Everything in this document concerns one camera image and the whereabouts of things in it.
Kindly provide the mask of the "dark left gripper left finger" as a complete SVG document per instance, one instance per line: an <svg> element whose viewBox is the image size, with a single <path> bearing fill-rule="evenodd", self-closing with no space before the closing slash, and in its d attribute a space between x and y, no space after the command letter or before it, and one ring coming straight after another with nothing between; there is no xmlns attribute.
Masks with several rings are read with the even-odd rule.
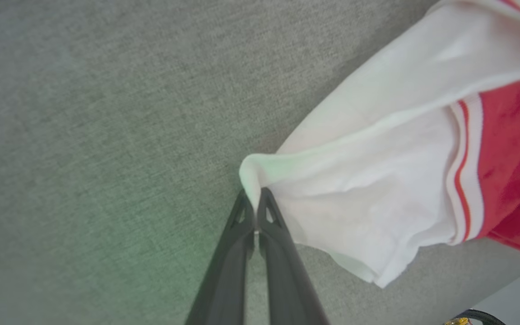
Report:
<svg viewBox="0 0 520 325"><path fill-rule="evenodd" d="M247 263L254 251L254 211L237 195L214 255L186 319L187 325L243 325Z"/></svg>

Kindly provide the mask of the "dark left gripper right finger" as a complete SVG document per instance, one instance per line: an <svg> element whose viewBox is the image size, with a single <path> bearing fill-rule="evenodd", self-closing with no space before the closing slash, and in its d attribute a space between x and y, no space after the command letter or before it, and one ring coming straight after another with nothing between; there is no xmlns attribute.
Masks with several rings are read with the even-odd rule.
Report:
<svg viewBox="0 0 520 325"><path fill-rule="evenodd" d="M272 192L261 189L257 226L266 261L271 325L328 325Z"/></svg>

